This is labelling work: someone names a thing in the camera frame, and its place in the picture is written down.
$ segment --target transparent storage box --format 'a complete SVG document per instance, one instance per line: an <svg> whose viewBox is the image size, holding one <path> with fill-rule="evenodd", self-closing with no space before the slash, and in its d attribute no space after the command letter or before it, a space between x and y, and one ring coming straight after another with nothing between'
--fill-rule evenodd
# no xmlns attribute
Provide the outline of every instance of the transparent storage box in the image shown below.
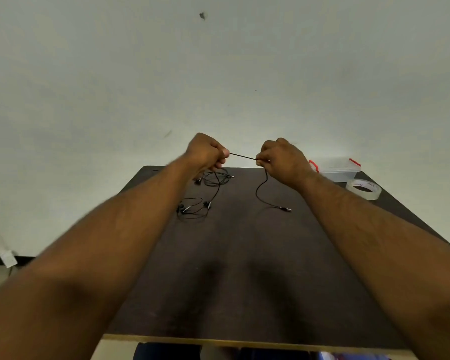
<svg viewBox="0 0 450 360"><path fill-rule="evenodd" d="M362 170L359 163L347 157L323 157L309 160L310 166L333 182L348 182Z"/></svg>

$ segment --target floor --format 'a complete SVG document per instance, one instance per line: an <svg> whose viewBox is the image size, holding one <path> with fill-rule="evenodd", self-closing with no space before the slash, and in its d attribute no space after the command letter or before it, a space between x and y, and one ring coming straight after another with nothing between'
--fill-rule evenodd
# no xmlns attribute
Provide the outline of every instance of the floor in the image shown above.
<svg viewBox="0 0 450 360"><path fill-rule="evenodd" d="M0 284L9 276L9 270L0 266ZM98 344L92 360L132 360L137 346L136 342L124 342L113 340L102 340ZM392 360L414 360L410 356L390 356ZM202 360L228 360L227 357L216 347L204 346L201 351Z"/></svg>

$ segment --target table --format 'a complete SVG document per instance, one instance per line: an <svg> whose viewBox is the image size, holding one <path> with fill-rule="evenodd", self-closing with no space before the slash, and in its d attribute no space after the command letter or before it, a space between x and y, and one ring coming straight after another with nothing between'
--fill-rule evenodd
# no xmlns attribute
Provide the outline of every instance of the table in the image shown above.
<svg viewBox="0 0 450 360"><path fill-rule="evenodd" d="M123 191L160 169L144 166ZM260 197L293 211L271 208L255 197L262 168L228 171L206 219L171 217L105 338L408 353L300 195L269 178ZM190 184L185 197L215 191ZM440 237L387 191L374 204Z"/></svg>

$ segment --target tape roll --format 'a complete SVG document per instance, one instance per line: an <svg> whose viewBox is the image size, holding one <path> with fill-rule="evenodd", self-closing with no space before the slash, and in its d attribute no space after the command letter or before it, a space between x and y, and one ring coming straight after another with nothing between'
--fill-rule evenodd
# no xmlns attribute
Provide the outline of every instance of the tape roll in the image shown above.
<svg viewBox="0 0 450 360"><path fill-rule="evenodd" d="M371 192L366 192L355 187L363 187L370 190ZM350 192L355 193L357 196L365 198L367 201L376 200L380 196L380 193L382 193L382 188L378 184L364 179L349 180L346 183L345 188Z"/></svg>

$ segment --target wall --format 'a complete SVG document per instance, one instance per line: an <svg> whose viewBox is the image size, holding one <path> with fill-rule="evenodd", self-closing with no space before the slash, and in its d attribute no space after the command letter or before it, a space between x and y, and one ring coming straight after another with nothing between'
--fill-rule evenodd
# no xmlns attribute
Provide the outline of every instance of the wall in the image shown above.
<svg viewBox="0 0 450 360"><path fill-rule="evenodd" d="M0 0L0 232L18 254L197 131L352 156L450 241L450 0Z"/></svg>

